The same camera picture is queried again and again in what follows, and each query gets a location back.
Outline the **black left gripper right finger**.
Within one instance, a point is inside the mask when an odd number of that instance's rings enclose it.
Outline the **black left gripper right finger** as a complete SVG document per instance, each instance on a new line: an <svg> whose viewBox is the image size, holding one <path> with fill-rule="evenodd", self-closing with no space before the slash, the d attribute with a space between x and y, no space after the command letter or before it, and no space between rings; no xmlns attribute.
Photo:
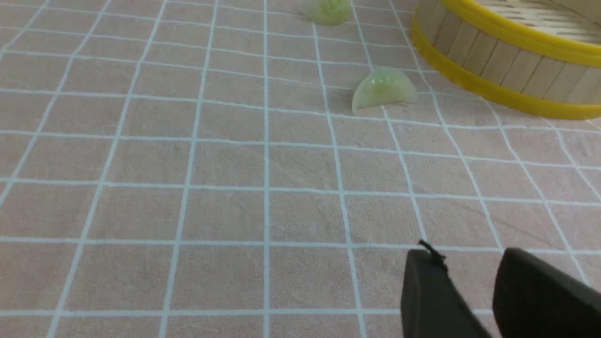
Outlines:
<svg viewBox="0 0 601 338"><path fill-rule="evenodd" d="M504 338L598 338L601 294L520 248L507 248L493 315Z"/></svg>

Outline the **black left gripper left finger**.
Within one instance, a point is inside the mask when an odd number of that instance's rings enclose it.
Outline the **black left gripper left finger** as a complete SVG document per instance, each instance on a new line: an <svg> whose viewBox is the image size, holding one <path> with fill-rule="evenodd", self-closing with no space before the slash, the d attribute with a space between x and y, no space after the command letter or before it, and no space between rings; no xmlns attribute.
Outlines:
<svg viewBox="0 0 601 338"><path fill-rule="evenodd" d="M404 338L490 338L453 284L445 255L419 240L408 251L400 316Z"/></svg>

